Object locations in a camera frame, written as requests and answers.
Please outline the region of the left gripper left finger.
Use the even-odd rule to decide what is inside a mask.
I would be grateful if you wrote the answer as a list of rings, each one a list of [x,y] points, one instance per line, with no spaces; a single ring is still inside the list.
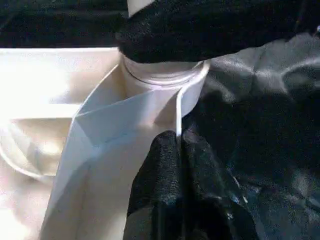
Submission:
[[[179,240],[183,193],[176,133],[152,141],[131,186],[123,232],[125,240]]]

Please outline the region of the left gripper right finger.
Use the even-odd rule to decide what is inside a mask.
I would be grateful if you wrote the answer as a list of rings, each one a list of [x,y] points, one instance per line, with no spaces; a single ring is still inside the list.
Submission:
[[[256,240],[258,234],[239,183],[204,137],[181,136],[186,170],[188,240]]]

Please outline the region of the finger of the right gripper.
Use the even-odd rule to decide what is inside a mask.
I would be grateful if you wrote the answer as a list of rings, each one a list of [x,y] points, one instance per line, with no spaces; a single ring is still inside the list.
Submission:
[[[196,62],[311,33],[317,0],[156,0],[116,33],[137,63]]]

